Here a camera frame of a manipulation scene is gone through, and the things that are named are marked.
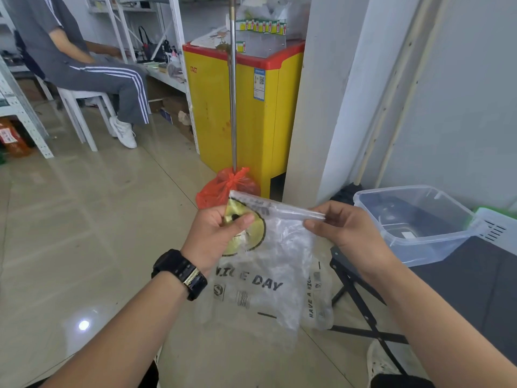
gray shirt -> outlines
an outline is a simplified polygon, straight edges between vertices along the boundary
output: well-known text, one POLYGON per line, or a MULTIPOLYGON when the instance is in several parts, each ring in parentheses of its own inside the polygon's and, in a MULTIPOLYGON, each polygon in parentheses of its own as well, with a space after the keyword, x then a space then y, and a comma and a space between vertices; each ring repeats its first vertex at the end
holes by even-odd
POLYGON ((63 29, 71 43, 88 53, 77 21, 63 0, 4 0, 4 4, 27 52, 50 81, 72 61, 56 48, 48 36, 51 31, 63 29))

gray tracksuit pants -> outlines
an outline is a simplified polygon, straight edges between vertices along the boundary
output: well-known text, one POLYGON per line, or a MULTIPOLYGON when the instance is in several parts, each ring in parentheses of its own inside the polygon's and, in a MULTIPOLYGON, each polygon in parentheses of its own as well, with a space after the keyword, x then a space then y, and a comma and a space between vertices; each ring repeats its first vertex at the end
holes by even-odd
POLYGON ((49 77, 57 87, 74 91, 100 91, 118 94, 118 119, 125 123, 149 123, 145 72, 136 65, 117 61, 83 64, 66 63, 49 77))

yellow chest freezer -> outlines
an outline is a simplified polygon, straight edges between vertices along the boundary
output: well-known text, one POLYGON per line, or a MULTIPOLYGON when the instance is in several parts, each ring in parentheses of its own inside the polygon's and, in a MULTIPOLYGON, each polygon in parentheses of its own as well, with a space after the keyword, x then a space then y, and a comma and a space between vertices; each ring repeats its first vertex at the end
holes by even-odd
MULTIPOLYGON (((184 57, 201 160, 215 172, 232 166, 228 55, 185 44, 184 57)), ((237 54, 237 165, 269 197, 287 169, 305 42, 268 58, 237 54)))

person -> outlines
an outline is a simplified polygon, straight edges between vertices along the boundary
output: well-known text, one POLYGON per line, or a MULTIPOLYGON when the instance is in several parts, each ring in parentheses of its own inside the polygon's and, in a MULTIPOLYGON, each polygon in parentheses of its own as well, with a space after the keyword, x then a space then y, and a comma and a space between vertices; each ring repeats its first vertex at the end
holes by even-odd
POLYGON ((90 51, 121 57, 120 50, 83 39, 63 0, 4 0, 20 39, 44 77, 59 88, 118 94, 110 124, 120 143, 136 148, 132 124, 149 123, 143 70, 118 61, 97 62, 90 51))
MULTIPOLYGON (((232 237, 253 222, 253 215, 247 214, 223 226, 224 210, 198 211, 181 249, 204 275, 217 264, 232 237)), ((326 220, 307 220, 305 227, 334 242, 380 293, 437 387, 517 386, 517 368, 393 255, 365 211, 334 201, 314 210, 325 214, 326 220)), ((174 274, 159 272, 43 387, 137 386, 188 294, 174 274)))

black handbag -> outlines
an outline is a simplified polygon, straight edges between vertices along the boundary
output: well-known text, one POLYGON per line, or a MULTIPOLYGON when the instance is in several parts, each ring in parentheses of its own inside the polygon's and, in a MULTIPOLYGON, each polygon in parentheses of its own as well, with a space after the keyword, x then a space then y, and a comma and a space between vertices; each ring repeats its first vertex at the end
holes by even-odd
POLYGON ((151 42, 151 40, 149 39, 149 36, 147 35, 147 32, 145 31, 145 28, 143 26, 138 27, 138 34, 140 34, 140 40, 142 41, 142 48, 144 51, 145 58, 147 58, 148 61, 157 61, 159 63, 165 62, 166 57, 165 57, 165 53, 163 52, 162 49, 158 50, 154 60, 151 59, 152 53, 154 53, 154 51, 156 49, 156 44, 151 42), (145 34, 145 41, 142 36, 142 32, 144 32, 144 34, 145 34))

